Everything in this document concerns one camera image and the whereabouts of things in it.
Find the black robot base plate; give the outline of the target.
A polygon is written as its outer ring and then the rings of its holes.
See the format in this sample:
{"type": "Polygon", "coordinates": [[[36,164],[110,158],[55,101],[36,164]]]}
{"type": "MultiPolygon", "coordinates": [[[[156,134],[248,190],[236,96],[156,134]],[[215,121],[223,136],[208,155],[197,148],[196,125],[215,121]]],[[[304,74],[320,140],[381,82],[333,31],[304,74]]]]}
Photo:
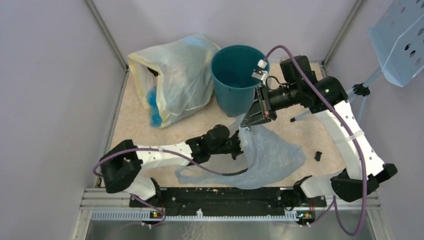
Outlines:
{"type": "Polygon", "coordinates": [[[327,206],[324,196],[306,198],[291,187],[168,187],[147,203],[171,217],[193,216],[198,210],[207,217],[283,216],[295,208],[327,206]]]}

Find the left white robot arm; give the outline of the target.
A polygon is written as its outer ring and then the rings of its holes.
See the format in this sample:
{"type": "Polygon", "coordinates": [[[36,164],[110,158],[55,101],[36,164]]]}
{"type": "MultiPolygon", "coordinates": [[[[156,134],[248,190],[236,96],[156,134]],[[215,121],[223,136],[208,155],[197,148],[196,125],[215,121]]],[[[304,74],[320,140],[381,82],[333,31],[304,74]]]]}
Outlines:
{"type": "Polygon", "coordinates": [[[167,166],[202,165],[212,155],[229,154],[233,160],[243,153],[238,132],[230,134],[224,125],[216,125],[205,134],[171,145],[143,146],[126,139],[109,150],[93,168],[103,179],[108,194],[128,193],[140,198],[147,206],[160,202],[160,187],[143,170],[167,166]]]}

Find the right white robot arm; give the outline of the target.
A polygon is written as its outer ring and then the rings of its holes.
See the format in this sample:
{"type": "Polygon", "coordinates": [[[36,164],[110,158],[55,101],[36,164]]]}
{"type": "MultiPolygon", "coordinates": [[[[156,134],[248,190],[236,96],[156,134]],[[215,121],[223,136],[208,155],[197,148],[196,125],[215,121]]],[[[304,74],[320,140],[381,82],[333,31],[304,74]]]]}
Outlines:
{"type": "Polygon", "coordinates": [[[298,55],[280,63],[285,82],[271,89],[266,85],[270,77],[267,66],[260,59],[252,73],[258,85],[241,127],[269,123],[277,118],[278,110],[301,105],[326,128],[345,163],[342,171],[297,181],[293,192],[297,205],[307,206],[318,196],[337,196],[351,203],[374,192],[398,172],[394,164],[385,163],[371,147],[338,79],[332,76],[317,79],[308,58],[298,55]]]}

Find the thin blue plastic trash bag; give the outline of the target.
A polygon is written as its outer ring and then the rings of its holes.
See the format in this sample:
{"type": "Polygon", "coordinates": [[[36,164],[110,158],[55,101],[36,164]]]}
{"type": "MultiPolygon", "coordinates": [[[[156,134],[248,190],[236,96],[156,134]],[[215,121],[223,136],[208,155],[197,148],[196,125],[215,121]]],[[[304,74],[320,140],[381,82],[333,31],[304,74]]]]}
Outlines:
{"type": "Polygon", "coordinates": [[[175,171],[180,184],[228,185],[252,190],[279,182],[298,170],[306,162],[306,155],[298,144],[287,142],[264,125],[241,127],[243,115],[229,125],[230,133],[239,131],[243,153],[235,160],[229,154],[212,155],[198,166],[183,166],[175,171]]]}

